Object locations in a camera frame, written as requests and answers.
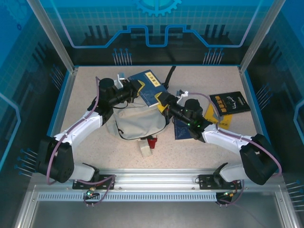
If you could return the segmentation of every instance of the beige tabletop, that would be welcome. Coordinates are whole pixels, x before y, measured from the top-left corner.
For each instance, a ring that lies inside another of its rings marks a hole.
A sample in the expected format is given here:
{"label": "beige tabletop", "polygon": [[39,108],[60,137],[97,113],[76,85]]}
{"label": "beige tabletop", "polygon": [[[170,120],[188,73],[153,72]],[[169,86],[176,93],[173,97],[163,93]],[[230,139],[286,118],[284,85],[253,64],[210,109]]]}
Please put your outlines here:
{"label": "beige tabletop", "polygon": [[[170,66],[79,67],[62,130],[79,120],[96,96],[95,76],[116,79],[119,72],[124,72],[128,77],[150,69],[161,82],[164,82],[170,68]],[[236,66],[178,66],[171,77],[168,91],[176,94],[179,89],[207,95],[241,91],[245,97]],[[192,97],[199,100],[205,113],[208,101],[199,96]],[[233,115],[229,130],[242,135],[255,135],[256,130],[251,113]],[[158,141],[155,149],[152,150],[152,156],[143,158],[137,141],[115,138],[107,132],[104,125],[84,139],[75,149],[74,161],[91,164],[98,168],[113,169],[195,169],[217,168],[224,162],[240,160],[232,152],[212,144],[196,140],[174,140],[172,123],[157,137]]]}

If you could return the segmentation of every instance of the small white block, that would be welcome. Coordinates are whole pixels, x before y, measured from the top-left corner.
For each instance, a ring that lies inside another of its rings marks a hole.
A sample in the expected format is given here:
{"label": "small white block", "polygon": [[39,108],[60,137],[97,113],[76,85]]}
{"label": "small white block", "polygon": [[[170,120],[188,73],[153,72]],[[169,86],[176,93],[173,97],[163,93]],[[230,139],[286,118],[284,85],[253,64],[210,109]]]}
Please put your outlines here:
{"label": "small white block", "polygon": [[142,151],[142,156],[145,157],[149,157],[152,155],[149,143],[147,139],[144,140],[139,140],[139,147],[141,148]]}

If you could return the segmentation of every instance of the blue acrylic panel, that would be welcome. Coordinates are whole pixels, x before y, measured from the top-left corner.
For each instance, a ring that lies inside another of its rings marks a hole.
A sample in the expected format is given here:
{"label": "blue acrylic panel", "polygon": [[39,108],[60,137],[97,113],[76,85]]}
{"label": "blue acrylic panel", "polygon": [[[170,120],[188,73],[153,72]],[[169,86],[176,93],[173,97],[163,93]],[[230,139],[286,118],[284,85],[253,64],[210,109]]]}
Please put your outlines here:
{"label": "blue acrylic panel", "polygon": [[114,48],[128,48],[133,64],[239,64],[271,4],[272,0],[42,1],[77,65],[120,65],[112,58]]}
{"label": "blue acrylic panel", "polygon": [[1,0],[0,14],[0,221],[13,227],[66,69],[26,1]]}
{"label": "blue acrylic panel", "polygon": [[304,2],[286,0],[248,73],[287,182],[304,179]]}

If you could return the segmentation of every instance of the gear logo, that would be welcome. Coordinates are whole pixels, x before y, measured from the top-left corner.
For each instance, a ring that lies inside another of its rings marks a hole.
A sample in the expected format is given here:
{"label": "gear logo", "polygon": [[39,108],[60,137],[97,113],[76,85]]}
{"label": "gear logo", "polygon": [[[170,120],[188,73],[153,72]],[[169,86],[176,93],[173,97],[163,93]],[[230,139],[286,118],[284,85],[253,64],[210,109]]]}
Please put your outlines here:
{"label": "gear logo", "polygon": [[143,13],[158,17],[160,14],[165,16],[166,13],[171,13],[172,9],[177,9],[177,4],[180,4],[181,0],[134,0],[134,3]]}
{"label": "gear logo", "polygon": [[14,20],[21,24],[28,13],[27,2],[25,0],[0,0],[0,6],[6,7]]}

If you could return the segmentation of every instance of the white robotic arm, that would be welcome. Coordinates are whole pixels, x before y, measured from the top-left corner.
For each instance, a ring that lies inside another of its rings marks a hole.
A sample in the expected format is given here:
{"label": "white robotic arm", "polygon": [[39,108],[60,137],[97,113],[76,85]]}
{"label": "white robotic arm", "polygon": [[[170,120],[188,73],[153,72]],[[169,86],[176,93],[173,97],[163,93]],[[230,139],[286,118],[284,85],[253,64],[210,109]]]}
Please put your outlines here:
{"label": "white robotic arm", "polygon": [[[138,92],[143,87],[143,84],[137,81],[124,81],[123,83],[123,88],[117,89],[113,80],[109,78],[100,81],[100,99],[99,101],[96,100],[98,105],[91,115],[87,117],[89,111],[92,111],[92,106],[95,105],[95,100],[81,118],[84,121],[80,124],[77,123],[77,126],[74,124],[69,134],[67,132],[70,128],[55,135],[54,138],[46,137],[41,140],[36,164],[38,172],[46,175],[51,164],[50,177],[61,183],[68,179],[93,181],[95,174],[99,175],[98,169],[93,166],[74,164],[73,151],[89,134],[105,124],[113,113],[114,105],[125,101],[133,102],[133,99],[139,95]],[[162,105],[162,114],[168,120],[174,116],[186,123],[194,139],[221,146],[240,156],[238,163],[224,163],[218,168],[219,175],[214,174],[218,183],[250,179],[262,185],[277,170],[274,160],[259,151],[257,147],[253,146],[253,143],[248,143],[254,141],[262,145],[263,148],[267,148],[272,154],[276,154],[264,136],[259,134],[254,137],[241,136],[217,128],[216,125],[204,119],[198,100],[189,99],[183,107],[178,105],[177,98],[169,93],[161,93],[157,99]],[[58,144],[57,156],[51,163],[51,154],[53,154],[52,152],[55,151],[55,146]]]}
{"label": "white robotic arm", "polygon": [[[224,129],[220,129],[220,131],[227,132],[229,134],[234,134],[235,136],[239,136],[241,138],[246,138],[251,140],[250,136],[242,136]],[[229,163],[225,165],[220,171],[221,177],[226,182],[232,182],[234,180],[248,180],[249,177],[245,173],[244,166],[240,156],[240,150],[242,146],[247,145],[248,142],[241,139],[233,138],[231,136],[227,136],[221,133],[220,131],[216,128],[215,124],[212,124],[205,128],[205,131],[202,133],[202,136],[206,143],[211,143],[223,147],[235,153],[240,158],[239,162]]]}
{"label": "white robotic arm", "polygon": [[[82,116],[84,119],[89,114],[89,111]],[[62,143],[69,143],[72,146],[72,151],[75,151],[76,147],[93,131],[100,128],[103,125],[103,117],[97,112],[92,112],[89,118],[85,119],[77,127],[75,127],[62,141]],[[63,135],[67,133],[70,128],[66,129],[62,133],[54,136],[59,141]],[[75,163],[74,171],[70,177],[72,180],[84,180],[90,181],[93,177],[95,169],[83,163]]]}

